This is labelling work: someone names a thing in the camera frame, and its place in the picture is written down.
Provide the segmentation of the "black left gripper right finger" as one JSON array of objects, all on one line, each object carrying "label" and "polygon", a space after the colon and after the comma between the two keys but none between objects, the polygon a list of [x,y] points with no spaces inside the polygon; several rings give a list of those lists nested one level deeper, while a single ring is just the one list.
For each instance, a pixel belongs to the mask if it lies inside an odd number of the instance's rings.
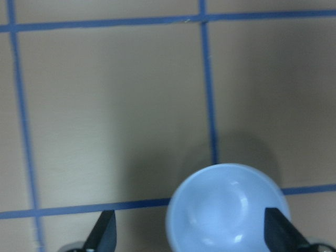
[{"label": "black left gripper right finger", "polygon": [[272,252],[311,251],[310,243],[278,208],[265,208],[264,241]]}]

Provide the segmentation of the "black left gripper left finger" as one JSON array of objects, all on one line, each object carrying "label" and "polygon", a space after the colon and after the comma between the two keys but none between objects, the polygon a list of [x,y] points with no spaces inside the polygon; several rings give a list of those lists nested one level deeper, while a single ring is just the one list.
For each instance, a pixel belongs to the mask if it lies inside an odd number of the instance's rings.
[{"label": "black left gripper left finger", "polygon": [[117,227],[115,211],[103,211],[85,241],[82,250],[114,252],[116,245]]}]

